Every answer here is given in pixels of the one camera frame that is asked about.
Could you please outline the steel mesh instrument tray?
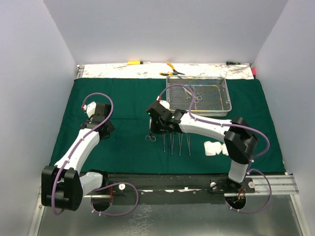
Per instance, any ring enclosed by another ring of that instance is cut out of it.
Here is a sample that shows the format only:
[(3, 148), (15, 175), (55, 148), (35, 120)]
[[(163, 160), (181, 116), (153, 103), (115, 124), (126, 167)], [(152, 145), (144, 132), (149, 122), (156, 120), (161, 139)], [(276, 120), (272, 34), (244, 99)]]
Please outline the steel mesh instrument tray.
[(192, 93), (195, 100), (191, 112), (204, 117), (224, 117), (232, 110), (232, 104), (223, 77), (168, 76), (166, 85), (176, 84), (166, 92), (169, 109), (188, 110)]

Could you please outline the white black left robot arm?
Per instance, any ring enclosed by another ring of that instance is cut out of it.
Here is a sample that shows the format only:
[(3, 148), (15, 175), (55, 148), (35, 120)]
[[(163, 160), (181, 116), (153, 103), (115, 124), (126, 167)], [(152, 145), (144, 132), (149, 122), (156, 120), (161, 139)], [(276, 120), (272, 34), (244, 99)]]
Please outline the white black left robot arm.
[(41, 173), (41, 203), (54, 209), (76, 211), (82, 199), (91, 191), (103, 194), (109, 182), (99, 171), (80, 175), (82, 167), (96, 145), (110, 137), (115, 127), (109, 120), (113, 107), (92, 102), (83, 107), (88, 115), (77, 138), (66, 154), (53, 166), (46, 166)]

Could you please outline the steel tweezers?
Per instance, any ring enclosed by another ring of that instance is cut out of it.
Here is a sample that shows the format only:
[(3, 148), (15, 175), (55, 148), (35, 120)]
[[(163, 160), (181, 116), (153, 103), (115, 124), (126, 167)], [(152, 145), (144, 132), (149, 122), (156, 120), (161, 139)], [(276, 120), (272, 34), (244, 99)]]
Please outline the steel tweezers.
[(173, 149), (174, 149), (174, 134), (170, 134), (170, 149), (171, 149), (171, 155), (173, 155)]
[(191, 156), (190, 136), (189, 136), (189, 134), (186, 134), (186, 139), (187, 139), (188, 153), (189, 153), (189, 156)]
[(179, 140), (179, 156), (181, 156), (181, 150), (182, 150), (182, 140), (183, 140), (183, 134), (178, 134), (178, 140)]
[(162, 135), (163, 152), (166, 153), (166, 134)]

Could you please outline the steel surgical scissors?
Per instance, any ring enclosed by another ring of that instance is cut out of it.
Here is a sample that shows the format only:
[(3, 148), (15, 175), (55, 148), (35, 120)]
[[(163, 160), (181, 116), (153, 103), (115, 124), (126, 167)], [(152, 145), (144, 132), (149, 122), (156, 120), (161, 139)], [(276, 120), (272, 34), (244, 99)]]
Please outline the steel surgical scissors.
[(186, 85), (184, 85), (183, 87), (187, 88), (192, 93), (194, 103), (199, 103), (202, 100), (203, 93), (196, 92), (193, 87), (188, 87)]

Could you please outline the white gauze pad bottom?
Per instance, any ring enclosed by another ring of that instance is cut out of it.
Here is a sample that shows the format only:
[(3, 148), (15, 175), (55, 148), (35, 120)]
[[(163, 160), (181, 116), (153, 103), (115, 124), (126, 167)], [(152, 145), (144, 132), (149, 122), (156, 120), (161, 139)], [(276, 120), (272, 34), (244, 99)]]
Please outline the white gauze pad bottom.
[(210, 141), (206, 141), (204, 143), (204, 149), (205, 149), (205, 155), (206, 156), (215, 156), (217, 154), (214, 143), (212, 143)]

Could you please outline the white gauze pad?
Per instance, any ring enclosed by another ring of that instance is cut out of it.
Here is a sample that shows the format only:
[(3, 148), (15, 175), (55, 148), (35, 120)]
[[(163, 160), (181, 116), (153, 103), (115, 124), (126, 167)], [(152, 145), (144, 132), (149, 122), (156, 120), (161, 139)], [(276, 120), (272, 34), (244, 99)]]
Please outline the white gauze pad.
[(222, 154), (229, 156), (226, 144), (222, 144)]
[(213, 147), (216, 155), (219, 155), (222, 152), (223, 147), (220, 142), (214, 142)]
[(210, 141), (206, 141), (204, 143), (204, 149), (205, 149), (205, 155), (206, 156), (215, 156), (217, 154), (214, 143), (212, 143)]

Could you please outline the white gauze pad top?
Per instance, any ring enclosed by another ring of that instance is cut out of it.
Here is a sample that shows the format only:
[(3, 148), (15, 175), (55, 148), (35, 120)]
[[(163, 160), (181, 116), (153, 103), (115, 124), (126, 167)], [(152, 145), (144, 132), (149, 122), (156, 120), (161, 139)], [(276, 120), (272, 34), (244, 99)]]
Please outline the white gauze pad top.
[(222, 144), (222, 154), (229, 156), (226, 144)]

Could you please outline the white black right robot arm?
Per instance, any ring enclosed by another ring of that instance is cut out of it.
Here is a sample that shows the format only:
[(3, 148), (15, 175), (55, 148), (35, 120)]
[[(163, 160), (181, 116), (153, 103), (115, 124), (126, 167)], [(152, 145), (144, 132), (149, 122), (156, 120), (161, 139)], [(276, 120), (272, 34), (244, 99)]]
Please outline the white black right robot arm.
[(146, 113), (150, 116), (150, 134), (197, 134), (223, 142), (231, 158), (226, 187), (238, 192), (244, 186), (244, 179), (257, 146), (258, 137), (242, 118), (218, 120), (190, 114), (176, 109), (170, 111), (163, 101), (153, 102)]

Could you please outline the dark green surgical cloth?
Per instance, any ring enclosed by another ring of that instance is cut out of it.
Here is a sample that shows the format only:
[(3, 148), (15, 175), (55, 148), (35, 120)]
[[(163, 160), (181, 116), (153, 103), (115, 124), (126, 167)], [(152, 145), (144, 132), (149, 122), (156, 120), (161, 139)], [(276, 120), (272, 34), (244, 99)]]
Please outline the dark green surgical cloth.
[[(232, 110), (227, 119), (242, 117), (250, 127), (265, 134), (259, 138), (252, 167), (263, 173), (285, 171), (283, 157), (274, 123), (259, 80), (228, 80), (227, 87)], [(110, 138), (102, 140), (90, 153), (82, 171), (101, 170), (111, 173), (145, 174), (223, 174), (230, 169), (231, 160), (226, 155), (206, 156), (204, 143), (207, 137), (190, 135), (191, 156), (186, 136), (174, 142), (171, 155), (170, 141), (163, 152), (162, 137), (155, 142), (146, 141), (149, 133), (148, 106), (165, 88), (163, 79), (87, 79), (74, 82), (63, 116), (60, 131), (50, 160), (59, 161), (74, 143), (81, 124), (87, 119), (81, 106), (89, 102), (113, 102), (110, 118), (115, 130)]]

